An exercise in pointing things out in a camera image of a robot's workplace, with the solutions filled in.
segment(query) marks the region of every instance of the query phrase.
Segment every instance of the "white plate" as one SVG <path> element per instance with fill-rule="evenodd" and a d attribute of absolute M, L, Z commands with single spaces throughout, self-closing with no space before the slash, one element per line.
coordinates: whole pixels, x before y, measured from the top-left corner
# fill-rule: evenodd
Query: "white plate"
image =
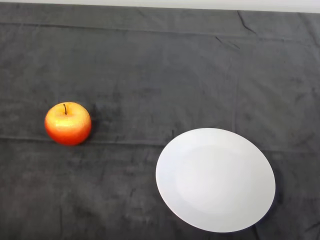
<path fill-rule="evenodd" d="M 155 178 L 164 202 L 179 218 L 217 233 L 258 222 L 276 190 L 263 153 L 242 136 L 217 128 L 173 139 L 159 157 Z"/>

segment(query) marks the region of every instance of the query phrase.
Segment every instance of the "table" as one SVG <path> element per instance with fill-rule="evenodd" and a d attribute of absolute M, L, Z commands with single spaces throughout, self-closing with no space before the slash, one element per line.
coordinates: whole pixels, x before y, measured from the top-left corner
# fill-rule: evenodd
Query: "table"
<path fill-rule="evenodd" d="M 320 236 L 320 15 L 0 3 L 1 240 L 310 240 Z M 93 120 L 52 142 L 50 107 Z M 269 160 L 253 227 L 180 220 L 155 181 L 177 135 L 220 128 Z"/>

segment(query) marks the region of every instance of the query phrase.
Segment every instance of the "dark gray cloth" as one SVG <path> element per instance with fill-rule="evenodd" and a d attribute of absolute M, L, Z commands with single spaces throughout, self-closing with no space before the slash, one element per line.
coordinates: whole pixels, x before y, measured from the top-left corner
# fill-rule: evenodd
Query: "dark gray cloth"
<path fill-rule="evenodd" d="M 0 3 L 1 240 L 310 240 L 320 235 L 320 15 Z M 49 139 L 78 102 L 85 143 Z M 253 142 L 276 196 L 220 234 L 163 202 L 163 147 L 196 128 Z"/>

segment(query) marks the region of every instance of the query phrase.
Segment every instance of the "apple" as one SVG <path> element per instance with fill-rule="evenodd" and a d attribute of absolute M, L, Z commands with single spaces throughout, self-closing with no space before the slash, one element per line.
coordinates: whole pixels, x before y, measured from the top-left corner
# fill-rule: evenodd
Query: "apple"
<path fill-rule="evenodd" d="M 54 141 L 72 146 L 82 143 L 89 136 L 91 118 L 88 111 L 80 104 L 62 102 L 48 111 L 44 127 Z"/>

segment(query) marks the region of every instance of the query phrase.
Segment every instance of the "apple stem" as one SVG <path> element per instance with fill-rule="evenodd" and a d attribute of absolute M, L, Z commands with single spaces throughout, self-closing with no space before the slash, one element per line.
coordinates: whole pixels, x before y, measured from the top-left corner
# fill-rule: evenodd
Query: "apple stem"
<path fill-rule="evenodd" d="M 64 114 L 67 115 L 67 107 L 65 104 L 63 104 L 63 106 L 64 106 Z"/>

